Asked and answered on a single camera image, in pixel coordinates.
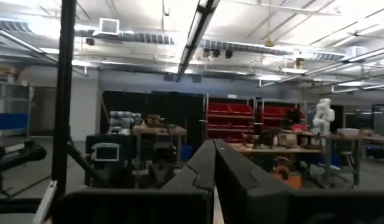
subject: concrete floor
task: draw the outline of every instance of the concrete floor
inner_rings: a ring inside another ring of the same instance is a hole
[[[47,149],[47,157],[38,162],[30,162],[25,166],[19,166],[8,170],[4,173],[4,188],[9,189],[10,194],[26,188],[30,184],[39,184],[31,189],[19,194],[17,198],[36,198],[42,197],[48,183],[50,181],[49,175],[51,173],[52,164],[52,138],[37,138],[36,141]],[[76,142],[77,149],[83,153],[85,150],[84,142]],[[382,161],[363,161],[359,189],[371,190],[384,190],[384,162]],[[79,189],[83,185],[84,172],[83,169],[69,157],[67,169],[67,192]],[[346,178],[351,179],[351,175],[345,175]],[[338,182],[340,188],[346,188],[345,184]],[[304,183],[304,188],[316,188],[315,185],[307,182]],[[0,223],[5,224],[18,224],[30,223],[33,214],[10,214],[0,215]]]

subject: white figurine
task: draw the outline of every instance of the white figurine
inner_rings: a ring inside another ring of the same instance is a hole
[[[330,122],[334,121],[334,110],[330,109],[331,100],[321,99],[316,105],[316,114],[313,120],[314,132],[330,134]]]

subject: blue bin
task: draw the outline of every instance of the blue bin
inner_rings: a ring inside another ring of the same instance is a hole
[[[180,152],[180,159],[181,160],[186,160],[186,159],[190,159],[192,157],[192,152],[193,152],[193,148],[192,146],[182,146],[182,150]]]

